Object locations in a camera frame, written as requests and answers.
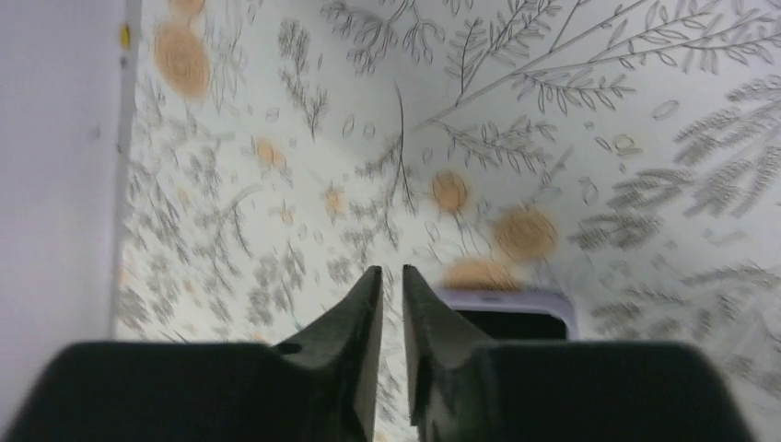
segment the yellow sticker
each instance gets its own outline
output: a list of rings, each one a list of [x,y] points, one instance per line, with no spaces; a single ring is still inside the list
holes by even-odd
[[[127,26],[127,24],[122,25],[120,43],[122,44],[122,48],[126,51],[130,49],[130,27]]]

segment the black screen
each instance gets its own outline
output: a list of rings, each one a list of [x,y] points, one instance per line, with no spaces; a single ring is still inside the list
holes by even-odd
[[[566,325],[541,313],[456,310],[494,339],[565,340]]]

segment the phone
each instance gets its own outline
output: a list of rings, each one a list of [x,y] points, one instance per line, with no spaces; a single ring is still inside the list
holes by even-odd
[[[450,308],[498,340],[577,339],[575,308],[560,292],[530,287],[518,292],[435,288]]]

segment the white wall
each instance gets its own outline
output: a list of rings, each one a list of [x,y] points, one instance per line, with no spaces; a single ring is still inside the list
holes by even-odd
[[[0,427],[59,348],[110,330],[124,9],[0,1]]]

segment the fern pattern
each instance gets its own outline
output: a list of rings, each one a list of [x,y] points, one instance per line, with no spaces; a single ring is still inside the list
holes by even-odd
[[[382,265],[377,439],[412,440],[412,263],[562,289],[586,337],[695,343],[781,410],[778,1],[174,3],[143,5],[118,336],[278,341]]]

